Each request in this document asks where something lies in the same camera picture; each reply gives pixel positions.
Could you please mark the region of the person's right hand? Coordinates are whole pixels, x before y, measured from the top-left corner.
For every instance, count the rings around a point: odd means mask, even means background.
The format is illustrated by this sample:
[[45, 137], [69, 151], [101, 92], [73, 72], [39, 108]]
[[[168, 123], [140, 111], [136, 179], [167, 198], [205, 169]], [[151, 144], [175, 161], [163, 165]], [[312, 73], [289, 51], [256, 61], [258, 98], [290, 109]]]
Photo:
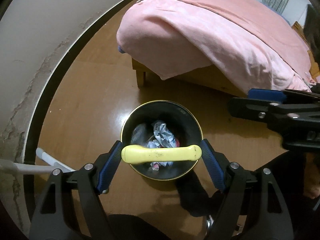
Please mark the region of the person's right hand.
[[319, 197], [319, 154], [307, 153], [304, 170], [304, 195], [315, 199]]

